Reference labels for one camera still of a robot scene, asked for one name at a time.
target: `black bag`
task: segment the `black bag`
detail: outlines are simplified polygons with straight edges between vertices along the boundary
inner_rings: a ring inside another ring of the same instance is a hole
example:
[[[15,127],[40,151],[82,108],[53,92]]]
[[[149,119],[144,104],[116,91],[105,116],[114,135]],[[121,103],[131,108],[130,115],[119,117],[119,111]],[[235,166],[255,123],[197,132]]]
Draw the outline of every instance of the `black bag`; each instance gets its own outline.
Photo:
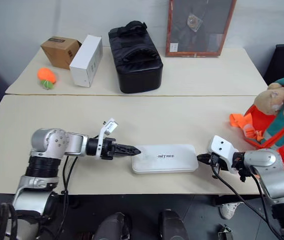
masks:
[[[110,30],[108,37],[123,93],[141,93],[160,87],[163,64],[145,23],[131,21]]]

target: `white sneaker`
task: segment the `white sneaker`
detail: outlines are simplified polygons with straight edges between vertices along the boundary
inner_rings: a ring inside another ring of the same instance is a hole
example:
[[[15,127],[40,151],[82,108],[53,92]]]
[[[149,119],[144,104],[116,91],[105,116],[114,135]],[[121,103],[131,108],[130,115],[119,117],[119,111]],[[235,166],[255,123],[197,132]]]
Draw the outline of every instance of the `white sneaker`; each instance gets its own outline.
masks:
[[[227,203],[223,204],[218,207],[221,217],[226,220],[230,220],[234,213],[236,212],[237,207],[241,204],[242,202],[234,202],[234,203]]]

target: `green ball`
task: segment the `green ball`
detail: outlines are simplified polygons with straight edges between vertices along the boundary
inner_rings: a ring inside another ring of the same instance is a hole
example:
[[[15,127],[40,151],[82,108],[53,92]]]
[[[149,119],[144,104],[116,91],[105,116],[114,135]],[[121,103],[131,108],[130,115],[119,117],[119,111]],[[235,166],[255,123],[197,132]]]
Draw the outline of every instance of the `green ball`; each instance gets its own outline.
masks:
[[[45,88],[46,90],[53,88],[53,83],[48,81],[48,80],[42,80],[41,84],[42,84],[43,88]]]

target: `white product box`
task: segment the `white product box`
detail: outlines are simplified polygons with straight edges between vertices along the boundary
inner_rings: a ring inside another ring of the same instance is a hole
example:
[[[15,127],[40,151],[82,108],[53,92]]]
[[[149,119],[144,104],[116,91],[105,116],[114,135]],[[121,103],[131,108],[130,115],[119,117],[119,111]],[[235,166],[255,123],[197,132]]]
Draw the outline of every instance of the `white product box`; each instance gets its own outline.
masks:
[[[76,85],[91,87],[102,55],[102,38],[87,35],[70,64],[71,75]]]
[[[185,173],[198,167],[196,150],[190,144],[136,145],[140,154],[132,157],[136,174]]]

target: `table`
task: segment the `table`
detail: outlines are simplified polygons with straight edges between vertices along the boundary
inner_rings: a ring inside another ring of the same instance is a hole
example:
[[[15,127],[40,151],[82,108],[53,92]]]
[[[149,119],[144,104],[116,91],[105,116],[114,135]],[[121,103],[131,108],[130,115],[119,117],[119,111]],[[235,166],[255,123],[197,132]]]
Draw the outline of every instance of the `table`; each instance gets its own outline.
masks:
[[[110,135],[117,143],[192,144],[207,151],[214,135],[232,142],[239,151],[252,150],[241,131],[229,125],[229,113],[242,113],[252,96],[22,96],[6,95],[0,103],[0,193],[15,193],[26,171],[30,139],[39,128],[61,128],[96,136],[103,121],[113,117],[118,128]],[[135,174],[129,157],[95,160],[81,157],[72,173],[70,194],[231,194],[211,177],[202,163],[195,172]],[[221,174],[240,194],[256,194],[248,179]],[[62,190],[62,180],[55,189]]]
[[[165,57],[161,87],[133,96],[256,96],[267,89],[260,73],[243,48],[224,48],[220,57]],[[37,72],[50,68],[57,76],[54,89],[40,85]],[[18,79],[6,90],[16,95],[125,95],[119,88],[118,77],[109,47],[103,48],[103,58],[90,88],[74,85],[70,71],[53,67],[40,49]]]

